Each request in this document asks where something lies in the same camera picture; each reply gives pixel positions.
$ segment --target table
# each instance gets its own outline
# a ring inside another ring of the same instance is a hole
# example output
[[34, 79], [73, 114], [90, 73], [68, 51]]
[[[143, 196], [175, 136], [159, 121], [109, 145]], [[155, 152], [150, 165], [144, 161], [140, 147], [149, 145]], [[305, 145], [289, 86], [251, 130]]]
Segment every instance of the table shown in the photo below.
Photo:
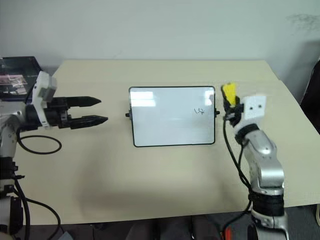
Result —
[[[73, 117], [109, 120], [83, 129], [38, 130], [59, 139], [62, 150], [34, 155], [17, 147], [14, 160], [28, 198], [46, 203], [63, 224], [161, 218], [240, 211], [248, 191], [227, 151], [222, 132], [220, 86], [237, 83], [240, 97], [267, 95], [261, 128], [277, 145], [285, 174], [285, 206], [320, 202], [320, 136], [286, 86], [265, 61], [66, 60], [56, 71], [56, 97], [92, 96], [93, 107], [72, 108]], [[213, 145], [134, 147], [128, 89], [131, 86], [215, 86]], [[231, 127], [227, 134], [234, 152]], [[52, 150], [49, 140], [26, 139], [34, 150]], [[242, 161], [248, 175], [248, 165]], [[30, 204], [31, 224], [56, 224], [45, 208]]]

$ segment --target gray carpet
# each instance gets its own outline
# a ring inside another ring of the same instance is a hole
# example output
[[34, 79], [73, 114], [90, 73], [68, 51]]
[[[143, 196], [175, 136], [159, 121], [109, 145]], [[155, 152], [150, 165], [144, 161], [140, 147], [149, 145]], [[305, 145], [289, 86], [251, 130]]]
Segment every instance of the gray carpet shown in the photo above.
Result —
[[[315, 205], [303, 207], [290, 207], [286, 209], [288, 214], [290, 240], [320, 240], [320, 227], [315, 219]], [[223, 223], [237, 215], [238, 213], [216, 213], [209, 215], [193, 216], [193, 228], [196, 229], [196, 239], [213, 240], [217, 234], [217, 228]], [[74, 240], [93, 240], [93, 231], [95, 240], [125, 240], [131, 234], [130, 239], [139, 239], [134, 237], [134, 230], [138, 232], [150, 225], [152, 221], [157, 221], [162, 232], [161, 240], [189, 240], [187, 231], [189, 229], [188, 221], [190, 217], [171, 217], [157, 220], [140, 221], [122, 221], [98, 223], [94, 227], [90, 224], [70, 224], [63, 225], [63, 229], [68, 231]], [[232, 240], [246, 240], [247, 227], [251, 223], [250, 215], [244, 216], [241, 220], [232, 225]], [[55, 230], [54, 225], [35, 225], [31, 226], [31, 240], [45, 240]], [[53, 240], [58, 240], [62, 231], [57, 234]], [[23, 240], [24, 229], [17, 235]]]

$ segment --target yellow object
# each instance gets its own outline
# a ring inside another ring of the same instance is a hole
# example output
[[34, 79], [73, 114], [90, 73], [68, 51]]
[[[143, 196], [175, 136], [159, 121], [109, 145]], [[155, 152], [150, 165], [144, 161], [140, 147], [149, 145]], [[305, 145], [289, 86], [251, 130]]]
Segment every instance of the yellow object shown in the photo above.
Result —
[[225, 98], [231, 105], [236, 105], [236, 84], [228, 83], [222, 86]]

